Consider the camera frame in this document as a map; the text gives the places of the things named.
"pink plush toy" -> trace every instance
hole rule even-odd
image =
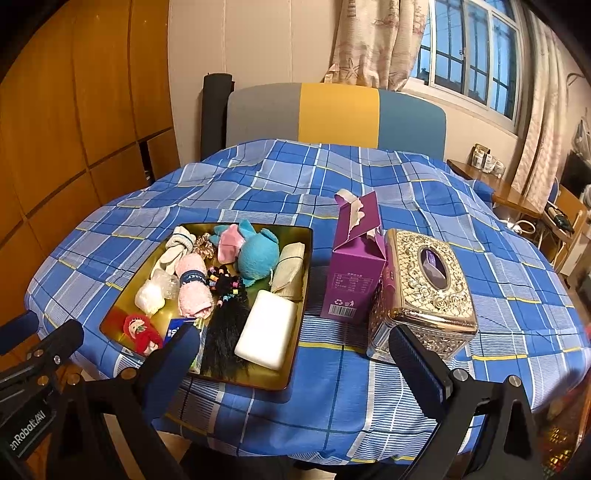
[[[178,261],[175,272],[180,280],[178,310],[183,317],[207,318],[213,310],[205,262],[199,254],[187,254]]]
[[[238,231],[238,224],[216,225],[213,232],[214,235],[209,237],[209,241],[217,247],[217,260],[222,265],[234,263],[245,242]]]

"yellow stripe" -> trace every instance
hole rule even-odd
[[[411,457],[408,455],[402,455],[400,457],[392,457],[392,460],[408,460],[409,462],[413,462],[416,457]]]
[[[472,355],[474,360],[515,360],[516,358],[527,358],[527,355],[520,353],[519,355],[497,355],[497,356],[479,356]]]
[[[344,349],[346,352],[357,352],[357,353],[365,353],[366,350],[360,348],[358,346],[349,346],[345,345],[335,345],[334,343],[327,343],[327,342],[300,342],[298,343],[299,346],[305,348],[329,348],[331,350],[341,350]]]
[[[325,167],[323,165],[315,165],[316,168],[322,168],[323,170],[329,170],[329,171],[333,171],[335,173],[338,173],[339,175],[342,175],[343,173],[341,171],[335,170],[333,168],[330,167]]]
[[[53,328],[57,328],[56,323],[51,318],[49,318],[49,315],[47,315],[46,313],[44,313],[43,316],[47,319],[47,321],[49,323],[51,323],[53,325]]]
[[[377,148],[379,92],[337,83],[302,83],[298,140]]]
[[[115,285],[114,283],[111,283],[111,282],[105,282],[105,285],[107,285],[107,287],[113,287],[113,288],[116,288],[116,289],[117,289],[117,290],[119,290],[119,291],[123,291],[123,287],[120,287],[120,286],[118,286],[118,285]]]
[[[539,268],[540,270],[545,270],[544,267],[538,267],[537,265],[532,265],[531,263],[527,263],[527,262],[521,262],[522,265],[525,265],[526,267],[531,267],[531,268]]]
[[[164,416],[166,418],[168,418],[169,420],[172,420],[173,422],[179,424],[181,427],[191,430],[192,432],[196,432],[196,433],[200,433],[201,435],[205,435],[207,436],[207,432],[205,430],[201,430],[198,428],[195,428],[193,425],[190,425],[188,423],[186,423],[185,421],[179,420],[175,417],[173,417],[170,413],[165,413]]]
[[[478,217],[475,217],[474,215],[471,215],[470,213],[468,213],[468,215],[470,215],[470,218],[474,218],[474,220],[478,220],[480,223],[482,223],[483,225],[486,225],[486,226],[487,226],[487,227],[489,227],[489,228],[492,228],[492,229],[493,229],[494,231],[496,231],[496,232],[500,232],[500,231],[501,231],[501,229],[500,229],[500,228],[498,228],[496,225],[494,225],[492,222],[491,222],[491,224],[489,225],[488,223],[486,223],[486,222],[483,222],[483,221],[482,221],[482,220],[480,220]]]
[[[475,248],[471,248],[471,247],[464,247],[464,245],[458,245],[458,244],[455,244],[453,242],[448,242],[448,244],[453,245],[454,247],[460,247],[460,248],[463,248],[465,250],[471,250],[471,251],[477,252],[477,253],[483,253],[485,251],[485,250],[476,250]]]
[[[361,458],[352,458],[351,461],[355,463],[375,463],[375,460],[362,460]]]
[[[112,233],[111,236],[118,236],[121,238],[132,238],[133,240],[145,240],[145,238],[143,238],[141,236],[120,235],[118,233]]]
[[[507,297],[507,300],[518,300],[518,301],[524,301],[525,303],[542,303],[539,300],[526,300],[526,299],[522,299],[519,297]]]
[[[321,220],[338,220],[339,217],[323,217],[322,215],[314,215],[313,213],[297,212],[298,215],[307,215]]]
[[[298,345],[307,348],[330,348],[331,350],[341,350],[342,348],[342,345],[326,342],[300,342]]]
[[[367,353],[367,349],[366,348],[360,348],[358,346],[347,346],[347,345],[345,345],[345,352],[356,352],[356,353],[366,354]]]
[[[76,269],[76,267],[74,265],[70,265],[68,262],[64,262],[62,259],[59,259],[58,262],[61,264],[64,264],[65,266],[67,266],[68,268],[71,268],[72,270]]]

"blue plush toy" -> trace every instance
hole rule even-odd
[[[229,226],[218,225],[214,228],[215,235],[209,240],[214,245],[219,245],[220,236]],[[244,237],[244,244],[240,248],[236,269],[240,273],[246,287],[250,287],[261,278],[266,278],[273,272],[279,261],[279,240],[267,230],[259,233],[251,223],[244,219],[238,224],[238,231]]]

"teal fabric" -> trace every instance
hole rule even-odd
[[[279,240],[266,228],[260,233],[247,219],[240,220],[238,231],[245,243],[238,254],[238,271],[247,287],[268,277],[279,261]]]
[[[403,93],[379,91],[378,148],[444,160],[445,112]]]

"gray fabric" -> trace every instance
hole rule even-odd
[[[262,138],[297,140],[301,83],[257,85],[228,100],[226,146]]]

